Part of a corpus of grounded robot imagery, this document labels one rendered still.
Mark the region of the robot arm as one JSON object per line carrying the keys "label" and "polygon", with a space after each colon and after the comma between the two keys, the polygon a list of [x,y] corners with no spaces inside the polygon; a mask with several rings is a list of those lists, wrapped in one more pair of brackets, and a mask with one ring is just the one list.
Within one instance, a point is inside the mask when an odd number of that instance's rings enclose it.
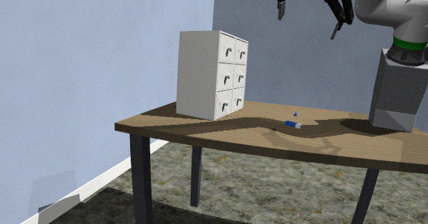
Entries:
{"label": "robot arm", "polygon": [[354,10],[364,23],[394,28],[388,59],[406,66],[428,61],[428,0],[355,0]]}

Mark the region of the blue and white eraser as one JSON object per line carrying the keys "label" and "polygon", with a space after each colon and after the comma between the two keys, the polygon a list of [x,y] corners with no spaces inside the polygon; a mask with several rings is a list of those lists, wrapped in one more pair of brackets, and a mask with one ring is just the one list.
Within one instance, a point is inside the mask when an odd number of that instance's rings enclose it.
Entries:
{"label": "blue and white eraser", "polygon": [[303,128],[303,124],[299,124],[299,123],[292,122],[292,121],[285,121],[285,125],[291,126],[291,127],[296,127],[298,129]]}

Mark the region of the white chest of drawers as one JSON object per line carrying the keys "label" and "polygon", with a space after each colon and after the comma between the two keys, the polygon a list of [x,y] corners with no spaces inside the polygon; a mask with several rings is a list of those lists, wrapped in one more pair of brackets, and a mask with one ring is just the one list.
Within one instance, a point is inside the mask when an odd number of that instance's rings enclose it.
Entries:
{"label": "white chest of drawers", "polygon": [[245,84],[233,87],[234,74],[231,88],[217,90],[218,63],[233,63],[234,67],[238,63],[240,63],[238,65],[247,66],[247,60],[246,63],[235,62],[235,57],[234,62],[219,61],[220,33],[235,38],[235,50],[236,40],[239,39],[247,43],[248,49],[248,41],[220,30],[180,32],[177,69],[177,114],[214,121],[243,108],[242,106],[231,111],[231,99],[230,112],[215,118],[217,91],[232,90],[233,93],[233,88],[240,87],[244,87],[245,90]]}

